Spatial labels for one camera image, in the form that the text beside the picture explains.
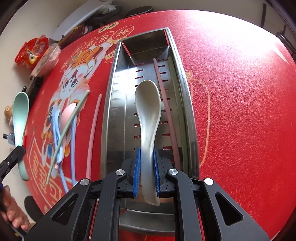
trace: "red leather surface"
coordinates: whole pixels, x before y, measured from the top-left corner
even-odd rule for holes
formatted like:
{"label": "red leather surface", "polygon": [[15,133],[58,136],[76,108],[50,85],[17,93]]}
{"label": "red leather surface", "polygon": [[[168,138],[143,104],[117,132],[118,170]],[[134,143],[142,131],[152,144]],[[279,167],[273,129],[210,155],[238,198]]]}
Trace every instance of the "red leather surface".
{"label": "red leather surface", "polygon": [[[51,102],[61,101],[53,96],[59,95],[65,62],[79,51],[87,51],[91,48],[89,41],[104,34],[113,40],[106,52],[109,54],[116,47],[114,40],[162,27],[170,28],[186,71],[199,142],[200,177],[213,178],[272,238],[296,205],[295,63],[271,33],[211,12],[175,10],[123,19],[114,28],[101,33],[101,29],[93,31],[62,51],[29,113],[28,154],[24,160],[34,199],[45,212],[64,194],[59,177],[44,185],[48,167],[42,164],[42,148],[52,140],[50,125],[45,128],[46,119]],[[128,32],[118,35],[120,29]],[[93,76],[82,81],[85,85],[80,83],[81,91],[89,88],[91,93],[76,131],[77,180],[86,174],[91,123],[97,97],[102,94],[91,176],[94,180],[100,178],[103,104],[112,61],[113,58],[103,59]],[[50,159],[46,158],[46,162],[49,164]],[[63,169],[70,178],[69,157],[65,158]],[[173,239],[126,231],[121,231],[120,238]]]}

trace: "cartoon face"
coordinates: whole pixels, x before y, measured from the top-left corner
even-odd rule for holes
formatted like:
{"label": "cartoon face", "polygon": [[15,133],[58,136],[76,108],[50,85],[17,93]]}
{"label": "cartoon face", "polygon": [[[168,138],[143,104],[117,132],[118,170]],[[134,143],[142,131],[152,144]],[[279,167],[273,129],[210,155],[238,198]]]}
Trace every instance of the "cartoon face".
{"label": "cartoon face", "polygon": [[61,99],[67,99],[79,85],[84,83],[84,77],[87,75],[88,70],[89,66],[82,63],[66,75],[60,87]]}

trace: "green spoon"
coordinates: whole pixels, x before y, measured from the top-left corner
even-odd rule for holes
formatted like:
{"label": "green spoon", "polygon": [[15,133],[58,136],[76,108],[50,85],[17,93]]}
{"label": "green spoon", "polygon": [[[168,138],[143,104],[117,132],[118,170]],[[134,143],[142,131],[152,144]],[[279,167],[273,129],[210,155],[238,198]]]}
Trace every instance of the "green spoon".
{"label": "green spoon", "polygon": [[[15,96],[12,105],[13,129],[15,132],[15,146],[22,146],[22,137],[29,113],[29,98],[25,92],[19,92]],[[20,176],[23,180],[28,181],[29,177],[25,168],[24,160],[18,163]]]}

